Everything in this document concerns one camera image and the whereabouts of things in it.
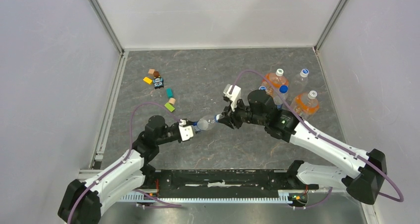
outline white bottle cap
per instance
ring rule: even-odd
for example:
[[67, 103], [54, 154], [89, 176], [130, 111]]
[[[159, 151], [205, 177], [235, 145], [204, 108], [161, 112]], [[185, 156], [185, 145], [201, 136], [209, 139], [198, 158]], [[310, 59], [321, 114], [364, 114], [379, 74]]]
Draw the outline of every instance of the white bottle cap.
[[309, 74], [309, 70], [308, 69], [302, 69], [301, 71], [301, 77], [306, 78]]
[[283, 73], [284, 73], [284, 71], [283, 71], [282, 69], [277, 69], [277, 71], [276, 71], [276, 75], [277, 75], [278, 77], [283, 76]]
[[314, 98], [316, 98], [317, 95], [318, 95], [318, 93], [315, 90], [312, 90], [308, 93], [308, 98], [309, 99], [314, 99]]

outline orange liquid bottle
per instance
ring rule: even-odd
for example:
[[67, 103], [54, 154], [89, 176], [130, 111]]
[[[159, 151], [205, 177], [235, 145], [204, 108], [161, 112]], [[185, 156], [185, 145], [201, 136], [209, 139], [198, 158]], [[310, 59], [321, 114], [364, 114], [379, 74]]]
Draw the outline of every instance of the orange liquid bottle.
[[319, 102], [316, 99], [317, 92], [301, 93], [295, 97], [291, 108], [303, 119], [308, 119], [319, 110]]

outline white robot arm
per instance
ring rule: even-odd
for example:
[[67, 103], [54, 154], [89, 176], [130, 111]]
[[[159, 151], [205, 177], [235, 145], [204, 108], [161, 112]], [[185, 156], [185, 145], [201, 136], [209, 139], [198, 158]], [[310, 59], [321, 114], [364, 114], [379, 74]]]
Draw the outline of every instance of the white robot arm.
[[[262, 125], [272, 137], [310, 150], [335, 165], [318, 166], [303, 161], [294, 161], [287, 171], [288, 177], [286, 178], [292, 187], [297, 183], [299, 187], [302, 184], [315, 184], [346, 189], [351, 196], [361, 202], [367, 204], [375, 202], [384, 178], [356, 157], [360, 156], [369, 160], [386, 173], [383, 153], [378, 150], [368, 153], [365, 150], [351, 147], [319, 131], [307, 121], [302, 124], [291, 112], [278, 110], [272, 97], [265, 91], [252, 91], [248, 95], [249, 106], [246, 106], [240, 98], [241, 89], [235, 86], [232, 93], [229, 93], [231, 88], [228, 85], [224, 90], [224, 99], [230, 104], [218, 116], [219, 123], [231, 128], [240, 128], [243, 123]], [[183, 119], [168, 126], [163, 117], [152, 116], [145, 131], [140, 133], [138, 139], [133, 143], [132, 150], [127, 150], [119, 160], [84, 183], [74, 180], [69, 184], [58, 215], [66, 221], [77, 197], [91, 187], [86, 192], [85, 199], [77, 206], [77, 216], [74, 219], [80, 223], [97, 223], [112, 204], [131, 190], [144, 185], [147, 179], [146, 175], [148, 175], [144, 170], [150, 167], [148, 163], [159, 153], [158, 145], [175, 140], [184, 142], [191, 139], [195, 135], [193, 124], [193, 122]], [[306, 126], [315, 134], [308, 132]], [[320, 135], [353, 151], [356, 155], [350, 155], [323, 139], [319, 139]]]

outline clear plastic bottle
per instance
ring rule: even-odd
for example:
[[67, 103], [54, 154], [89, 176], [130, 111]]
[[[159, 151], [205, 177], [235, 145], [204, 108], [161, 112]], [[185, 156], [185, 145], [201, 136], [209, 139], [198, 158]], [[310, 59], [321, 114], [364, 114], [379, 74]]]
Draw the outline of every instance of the clear plastic bottle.
[[208, 131], [216, 126], [217, 120], [220, 118], [221, 114], [218, 115], [205, 115], [197, 122], [194, 122], [194, 129], [196, 132]]
[[[280, 86], [279, 91], [280, 91], [281, 97], [284, 99], [284, 101], [286, 101], [287, 96], [289, 95], [288, 90], [289, 90], [289, 88], [286, 85]], [[277, 95], [277, 93], [274, 93], [273, 96], [274, 96], [274, 98], [273, 98], [274, 103], [277, 105], [277, 108], [281, 109], [281, 107], [283, 106], [283, 101]]]
[[296, 96], [301, 94], [308, 83], [308, 69], [302, 69], [302, 71], [295, 75], [293, 79], [290, 80], [289, 86], [289, 98], [294, 99]]
[[[283, 75], [284, 71], [282, 69], [277, 69], [275, 73], [268, 73], [265, 77], [275, 86], [275, 88], [280, 89], [280, 86], [286, 85], [289, 86], [289, 81]], [[260, 86], [260, 89], [265, 88], [265, 91], [270, 96], [274, 97], [273, 88], [263, 80]]]
[[317, 95], [314, 90], [299, 94], [292, 102], [292, 109], [303, 119], [308, 119], [319, 109]]

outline wooden block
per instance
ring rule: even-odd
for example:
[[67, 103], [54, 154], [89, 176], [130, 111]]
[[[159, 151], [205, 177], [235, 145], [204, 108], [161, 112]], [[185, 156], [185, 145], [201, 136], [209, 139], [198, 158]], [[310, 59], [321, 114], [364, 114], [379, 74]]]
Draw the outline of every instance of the wooden block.
[[168, 101], [168, 103], [170, 103], [172, 105], [175, 105], [175, 102], [176, 102], [176, 99], [174, 99], [174, 98], [170, 98], [169, 101]]
[[170, 111], [170, 112], [173, 112], [174, 110], [175, 110], [175, 108], [172, 106], [172, 104], [170, 104], [170, 103], [166, 103], [165, 104], [165, 107]]
[[172, 93], [172, 90], [170, 88], [166, 89], [166, 95], [168, 95], [168, 98], [173, 98], [173, 93]]
[[151, 80], [151, 79], [149, 79], [149, 78], [147, 78], [147, 77], [145, 77], [144, 79], [143, 79], [143, 81], [145, 81], [146, 83], [148, 83], [148, 84], [152, 84], [152, 82], [153, 82], [153, 80]]

